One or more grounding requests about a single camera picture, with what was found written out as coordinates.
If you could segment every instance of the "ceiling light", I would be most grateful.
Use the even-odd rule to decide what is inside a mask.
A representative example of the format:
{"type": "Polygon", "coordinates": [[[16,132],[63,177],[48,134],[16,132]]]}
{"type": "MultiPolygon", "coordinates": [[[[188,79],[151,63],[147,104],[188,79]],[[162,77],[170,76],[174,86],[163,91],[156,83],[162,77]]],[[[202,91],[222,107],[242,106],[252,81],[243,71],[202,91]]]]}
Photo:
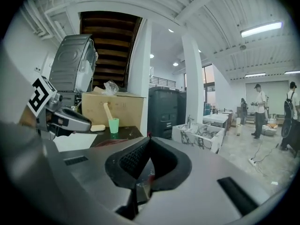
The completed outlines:
{"type": "Polygon", "coordinates": [[[285,74],[294,74],[294,73],[300,73],[300,70],[285,72],[285,74]]]}
{"type": "Polygon", "coordinates": [[[256,74],[248,74],[245,77],[256,77],[256,76],[265,76],[266,73],[256,73],[256,74]]]}
{"type": "Polygon", "coordinates": [[[279,29],[281,27],[282,27],[282,22],[272,22],[272,23],[260,25],[259,27],[254,27],[251,29],[241,31],[240,34],[242,35],[242,38],[245,38],[245,37],[257,34],[257,33],[266,32],[266,31],[274,30],[274,29],[279,29]]]}

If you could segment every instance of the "faucet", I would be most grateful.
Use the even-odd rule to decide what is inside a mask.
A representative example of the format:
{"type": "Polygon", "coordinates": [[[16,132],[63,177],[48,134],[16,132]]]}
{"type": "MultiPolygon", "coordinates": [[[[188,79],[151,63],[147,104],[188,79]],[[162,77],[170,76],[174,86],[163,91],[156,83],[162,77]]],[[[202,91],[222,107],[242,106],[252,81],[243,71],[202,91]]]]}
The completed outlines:
{"type": "Polygon", "coordinates": [[[191,115],[189,115],[189,116],[187,117],[187,127],[188,127],[188,128],[191,128],[191,121],[192,121],[192,120],[194,120],[194,119],[192,119],[192,118],[191,118],[191,115]]]}

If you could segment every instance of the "person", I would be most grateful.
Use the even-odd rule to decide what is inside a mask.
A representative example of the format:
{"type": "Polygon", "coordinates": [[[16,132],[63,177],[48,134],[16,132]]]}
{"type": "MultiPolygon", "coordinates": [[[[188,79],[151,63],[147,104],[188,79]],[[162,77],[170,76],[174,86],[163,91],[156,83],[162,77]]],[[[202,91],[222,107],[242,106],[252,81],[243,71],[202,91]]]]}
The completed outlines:
{"type": "Polygon", "coordinates": [[[290,83],[290,90],[287,93],[287,98],[288,99],[292,99],[292,107],[293,107],[293,111],[294,111],[294,116],[292,117],[292,125],[291,125],[291,130],[289,135],[286,138],[282,139],[282,142],[280,144],[281,150],[285,150],[287,151],[287,145],[290,142],[291,136],[294,135],[294,128],[298,119],[298,114],[300,114],[300,104],[299,104],[299,98],[298,98],[298,94],[295,92],[297,86],[295,84],[295,82],[291,82],[290,83]]]}
{"type": "Polygon", "coordinates": [[[247,109],[248,104],[246,103],[245,99],[242,98],[240,102],[240,107],[242,108],[242,114],[241,114],[241,124],[244,125],[246,123],[246,117],[247,117],[247,109]]]}
{"type": "Polygon", "coordinates": [[[253,105],[256,107],[255,109],[255,132],[251,135],[255,136],[255,139],[259,139],[263,124],[265,120],[265,113],[264,113],[264,105],[266,104],[266,95],[264,91],[262,91],[262,88],[259,84],[257,84],[255,87],[256,91],[258,92],[258,95],[256,97],[256,101],[253,103],[253,105]]]}

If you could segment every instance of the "wooden staircase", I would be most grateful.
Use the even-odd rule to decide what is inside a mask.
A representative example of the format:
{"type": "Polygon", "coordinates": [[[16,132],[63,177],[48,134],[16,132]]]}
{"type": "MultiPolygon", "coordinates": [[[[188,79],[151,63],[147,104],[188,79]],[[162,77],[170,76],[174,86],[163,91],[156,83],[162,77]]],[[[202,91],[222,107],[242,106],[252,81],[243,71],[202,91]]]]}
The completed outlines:
{"type": "Polygon", "coordinates": [[[115,12],[82,12],[80,33],[92,34],[98,52],[93,86],[113,80],[127,88],[130,56],[141,18],[115,12]]]}

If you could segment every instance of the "stair step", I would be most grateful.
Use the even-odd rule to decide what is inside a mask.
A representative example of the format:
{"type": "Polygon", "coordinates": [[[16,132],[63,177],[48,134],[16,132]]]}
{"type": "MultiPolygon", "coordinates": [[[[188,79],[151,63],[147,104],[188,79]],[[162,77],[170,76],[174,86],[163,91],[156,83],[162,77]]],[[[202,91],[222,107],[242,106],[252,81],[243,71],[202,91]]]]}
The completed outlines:
{"type": "Polygon", "coordinates": [[[99,55],[110,55],[110,56],[116,56],[116,57],[123,57],[127,58],[127,52],[120,52],[115,50],[107,50],[107,49],[97,49],[97,52],[99,55]]]}
{"type": "Polygon", "coordinates": [[[115,65],[115,66],[121,66],[121,67],[126,66],[126,62],[109,60],[109,59],[98,59],[97,64],[115,65]]]}
{"type": "Polygon", "coordinates": [[[117,12],[108,12],[108,11],[89,11],[83,12],[82,18],[104,18],[104,19],[118,19],[122,21],[136,21],[136,16],[125,14],[125,13],[117,13],[117,12]]]}
{"type": "Polygon", "coordinates": [[[97,67],[95,70],[96,73],[113,73],[113,74],[121,74],[124,75],[123,69],[111,69],[111,68],[101,68],[97,67]]]}
{"type": "Polygon", "coordinates": [[[113,40],[113,39],[102,39],[102,38],[95,38],[94,39],[95,44],[109,44],[109,45],[116,45],[116,46],[122,46],[122,47],[129,47],[128,42],[113,40]]]}
{"type": "Polygon", "coordinates": [[[132,31],[135,27],[135,21],[126,21],[118,18],[105,18],[105,17],[86,17],[83,18],[85,27],[99,26],[110,28],[122,28],[124,30],[132,31]]]}
{"type": "MultiPolygon", "coordinates": [[[[108,80],[102,81],[93,81],[93,86],[99,86],[99,87],[104,87],[104,83],[107,82],[108,80]]],[[[117,84],[118,86],[122,87],[123,86],[123,81],[119,82],[119,81],[114,81],[115,84],[117,84]]]]}
{"type": "Polygon", "coordinates": [[[123,81],[123,77],[122,76],[119,77],[119,76],[94,75],[94,79],[123,81]]]}
{"type": "Polygon", "coordinates": [[[97,33],[97,32],[109,32],[109,33],[118,33],[126,36],[132,36],[133,32],[118,28],[108,28],[108,27],[84,27],[82,28],[83,33],[97,33]]]}

